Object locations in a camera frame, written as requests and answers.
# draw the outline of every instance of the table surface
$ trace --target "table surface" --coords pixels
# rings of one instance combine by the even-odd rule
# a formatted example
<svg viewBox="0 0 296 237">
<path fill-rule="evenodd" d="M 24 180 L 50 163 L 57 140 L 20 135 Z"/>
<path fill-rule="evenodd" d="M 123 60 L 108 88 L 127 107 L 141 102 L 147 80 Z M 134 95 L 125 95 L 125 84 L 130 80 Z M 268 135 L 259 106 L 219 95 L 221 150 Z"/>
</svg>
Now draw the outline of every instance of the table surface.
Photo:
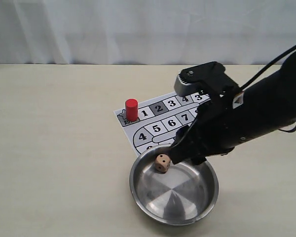
<svg viewBox="0 0 296 237">
<path fill-rule="evenodd" d="M 136 156 L 113 111 L 172 92 L 187 67 L 0 65 L 0 237 L 295 237 L 296 133 L 209 158 L 220 194 L 196 224 L 164 226 L 136 206 Z M 226 73 L 242 85 L 260 68 Z"/>
</svg>

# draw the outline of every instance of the white backdrop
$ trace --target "white backdrop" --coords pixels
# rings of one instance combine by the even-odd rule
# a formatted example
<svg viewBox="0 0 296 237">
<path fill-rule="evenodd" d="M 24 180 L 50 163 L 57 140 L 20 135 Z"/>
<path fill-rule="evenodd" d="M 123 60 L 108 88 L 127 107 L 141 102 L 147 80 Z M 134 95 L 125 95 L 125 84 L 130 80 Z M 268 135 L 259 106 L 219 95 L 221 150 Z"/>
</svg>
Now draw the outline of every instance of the white backdrop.
<svg viewBox="0 0 296 237">
<path fill-rule="evenodd" d="M 0 0 L 0 63 L 264 64 L 296 0 Z"/>
</svg>

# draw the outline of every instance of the red game piece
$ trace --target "red game piece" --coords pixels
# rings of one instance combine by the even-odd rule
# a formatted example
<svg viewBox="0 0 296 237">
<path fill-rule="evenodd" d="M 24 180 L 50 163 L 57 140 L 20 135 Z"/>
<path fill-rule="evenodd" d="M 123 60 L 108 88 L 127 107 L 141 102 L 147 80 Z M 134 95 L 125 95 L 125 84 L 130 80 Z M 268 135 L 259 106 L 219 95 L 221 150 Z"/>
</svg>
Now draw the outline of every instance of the red game piece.
<svg viewBox="0 0 296 237">
<path fill-rule="evenodd" d="M 138 118 L 138 102 L 135 99 L 128 99 L 125 102 L 126 119 L 134 122 Z"/>
</svg>

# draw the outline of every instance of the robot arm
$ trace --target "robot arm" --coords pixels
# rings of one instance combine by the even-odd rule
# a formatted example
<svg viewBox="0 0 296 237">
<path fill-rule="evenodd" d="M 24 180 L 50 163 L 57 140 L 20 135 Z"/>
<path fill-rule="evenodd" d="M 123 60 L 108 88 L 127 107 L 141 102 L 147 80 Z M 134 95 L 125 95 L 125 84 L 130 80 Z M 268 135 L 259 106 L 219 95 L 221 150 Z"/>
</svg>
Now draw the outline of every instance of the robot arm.
<svg viewBox="0 0 296 237">
<path fill-rule="evenodd" d="M 296 52 L 280 70 L 244 90 L 218 62 L 187 68 L 175 82 L 179 96 L 208 94 L 191 126 L 176 133 L 169 157 L 173 164 L 226 155 L 236 146 L 296 122 Z"/>
</svg>

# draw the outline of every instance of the game board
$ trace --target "game board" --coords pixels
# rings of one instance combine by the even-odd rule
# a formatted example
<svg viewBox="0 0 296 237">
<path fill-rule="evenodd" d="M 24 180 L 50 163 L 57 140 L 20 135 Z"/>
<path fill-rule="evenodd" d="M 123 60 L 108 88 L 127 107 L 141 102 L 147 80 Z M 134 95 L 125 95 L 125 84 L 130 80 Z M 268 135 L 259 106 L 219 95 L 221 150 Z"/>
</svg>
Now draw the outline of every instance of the game board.
<svg viewBox="0 0 296 237">
<path fill-rule="evenodd" d="M 138 104 L 138 119 L 126 119 L 125 109 L 114 111 L 136 155 L 158 144 L 171 144 L 177 130 L 191 124 L 197 107 L 209 100 L 208 95 L 195 93 L 180 97 L 175 92 Z"/>
</svg>

